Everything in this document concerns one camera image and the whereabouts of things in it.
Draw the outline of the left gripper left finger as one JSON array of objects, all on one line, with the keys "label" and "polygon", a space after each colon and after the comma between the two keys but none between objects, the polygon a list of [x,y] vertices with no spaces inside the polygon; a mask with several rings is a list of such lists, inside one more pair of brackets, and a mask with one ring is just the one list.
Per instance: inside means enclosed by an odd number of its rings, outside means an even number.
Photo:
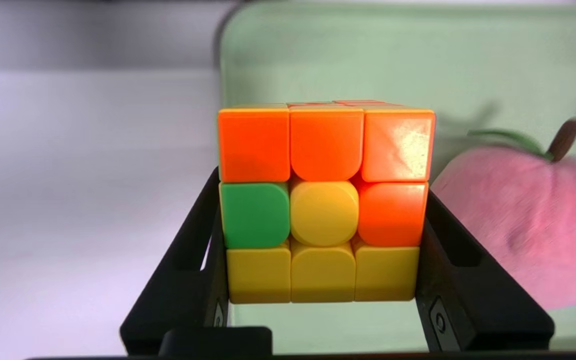
[{"label": "left gripper left finger", "polygon": [[158,353],[174,328],[224,327],[229,295],[226,246],[214,170],[120,327],[130,356]]}]

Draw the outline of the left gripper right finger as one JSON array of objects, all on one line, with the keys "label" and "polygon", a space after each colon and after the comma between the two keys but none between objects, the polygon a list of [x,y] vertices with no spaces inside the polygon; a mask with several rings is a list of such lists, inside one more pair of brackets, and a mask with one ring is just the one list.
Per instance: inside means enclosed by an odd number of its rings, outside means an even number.
[{"label": "left gripper right finger", "polygon": [[431,353],[546,351],[554,321],[433,192],[415,301]]}]

